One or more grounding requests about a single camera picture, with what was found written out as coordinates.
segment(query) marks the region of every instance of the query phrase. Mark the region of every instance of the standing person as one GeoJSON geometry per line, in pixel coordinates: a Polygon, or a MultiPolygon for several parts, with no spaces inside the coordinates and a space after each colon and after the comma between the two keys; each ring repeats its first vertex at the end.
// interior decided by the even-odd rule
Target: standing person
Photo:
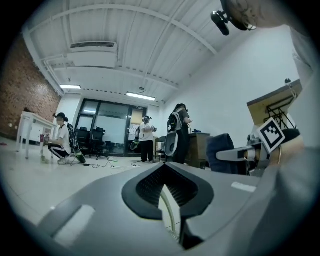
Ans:
{"type": "Polygon", "coordinates": [[[153,126],[150,126],[149,116],[145,116],[140,124],[140,134],[139,134],[139,143],[141,145],[141,161],[145,163],[147,161],[147,156],[149,158],[149,163],[154,163],[154,134],[156,130],[153,126]]]}
{"type": "Polygon", "coordinates": [[[181,130],[177,131],[178,134],[178,145],[176,147],[176,152],[173,157],[175,163],[184,164],[185,159],[189,150],[190,135],[188,124],[191,124],[192,121],[189,119],[188,110],[185,104],[177,104],[173,112],[179,114],[182,127],[181,130]]]}

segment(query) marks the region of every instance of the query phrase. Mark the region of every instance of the wooden panel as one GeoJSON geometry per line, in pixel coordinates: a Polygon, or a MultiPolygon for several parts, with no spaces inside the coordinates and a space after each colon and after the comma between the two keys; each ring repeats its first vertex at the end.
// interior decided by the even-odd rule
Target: wooden panel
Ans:
{"type": "Polygon", "coordinates": [[[133,125],[141,125],[142,117],[143,117],[143,110],[133,109],[132,110],[131,124],[133,124],[133,125]]]}
{"type": "MultiPolygon", "coordinates": [[[[291,83],[291,86],[293,88],[293,90],[297,93],[297,95],[299,95],[302,92],[302,86],[300,83],[300,80],[294,81],[293,83],[291,83]]],[[[260,126],[264,123],[264,119],[269,117],[268,111],[267,111],[267,106],[277,103],[281,100],[284,100],[286,98],[289,98],[290,96],[292,96],[292,92],[290,90],[290,88],[288,86],[284,86],[281,87],[278,90],[275,90],[269,94],[266,94],[263,97],[257,98],[253,101],[250,101],[247,103],[247,106],[249,108],[249,111],[251,113],[252,116],[252,120],[254,122],[254,125],[256,126],[260,126]]],[[[272,106],[272,108],[276,108],[276,107],[280,107],[284,104],[287,104],[290,102],[290,99],[287,99],[277,105],[272,106]]],[[[287,106],[282,107],[282,111],[284,111],[286,114],[288,113],[288,108],[291,106],[291,104],[294,102],[294,100],[292,100],[292,102],[290,104],[288,104],[287,106]]]]}
{"type": "Polygon", "coordinates": [[[190,146],[185,162],[192,167],[200,168],[206,165],[208,133],[193,133],[190,138],[190,146]]]}

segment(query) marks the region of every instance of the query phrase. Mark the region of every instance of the white wall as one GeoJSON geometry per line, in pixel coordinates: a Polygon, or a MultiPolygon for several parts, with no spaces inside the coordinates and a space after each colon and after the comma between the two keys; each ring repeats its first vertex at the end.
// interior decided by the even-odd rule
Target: white wall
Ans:
{"type": "Polygon", "coordinates": [[[56,113],[64,113],[69,119],[69,124],[72,124],[73,127],[75,127],[82,102],[83,97],[80,94],[66,93],[62,97],[56,113]]]}
{"type": "MultiPolygon", "coordinates": [[[[159,115],[159,107],[158,106],[151,106],[151,105],[148,106],[146,115],[152,118],[152,120],[150,121],[151,126],[154,126],[157,129],[159,129],[161,127],[162,119],[160,118],[160,115],[159,115]]],[[[153,136],[159,137],[160,136],[159,130],[156,131],[153,134],[153,136]]]]}
{"type": "Polygon", "coordinates": [[[206,63],[171,100],[161,106],[160,135],[178,103],[186,104],[192,129],[217,136],[229,133],[242,147],[254,123],[247,102],[299,79],[290,30],[283,26],[244,32],[206,63]]]}

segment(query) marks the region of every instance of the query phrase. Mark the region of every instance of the office chair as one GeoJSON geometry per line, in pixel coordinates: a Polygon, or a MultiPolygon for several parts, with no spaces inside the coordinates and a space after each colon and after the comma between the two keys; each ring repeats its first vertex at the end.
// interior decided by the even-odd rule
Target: office chair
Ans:
{"type": "Polygon", "coordinates": [[[106,131],[103,128],[97,127],[92,131],[92,153],[96,155],[96,159],[102,156],[104,151],[109,151],[111,148],[111,141],[103,141],[103,136],[106,131]]]}
{"type": "Polygon", "coordinates": [[[84,155],[90,155],[91,143],[90,143],[90,131],[86,127],[80,127],[74,131],[80,150],[84,155]]]}

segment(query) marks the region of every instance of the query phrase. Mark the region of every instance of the floor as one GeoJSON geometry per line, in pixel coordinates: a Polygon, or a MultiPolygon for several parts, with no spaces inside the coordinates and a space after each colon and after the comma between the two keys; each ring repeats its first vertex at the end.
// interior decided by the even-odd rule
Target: floor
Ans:
{"type": "MultiPolygon", "coordinates": [[[[131,165],[140,160],[140,157],[112,157],[115,161],[112,164],[116,168],[99,167],[93,169],[91,166],[76,164],[58,165],[58,158],[50,157],[48,150],[44,154],[50,163],[41,162],[40,147],[29,146],[29,159],[25,156],[25,147],[16,152],[16,142],[0,137],[0,174],[2,187],[7,194],[14,211],[37,225],[41,219],[55,206],[69,198],[71,195],[103,177],[117,175],[127,172],[134,167],[131,165]]],[[[88,164],[99,164],[104,166],[107,160],[102,157],[98,161],[94,158],[86,159],[88,164]]],[[[151,165],[151,163],[137,163],[140,166],[151,165]]],[[[179,206],[173,199],[169,190],[165,187],[174,214],[175,229],[179,235],[180,212],[179,206]]],[[[159,208],[163,211],[163,222],[168,230],[171,230],[171,222],[167,208],[162,201],[159,208]]]]}

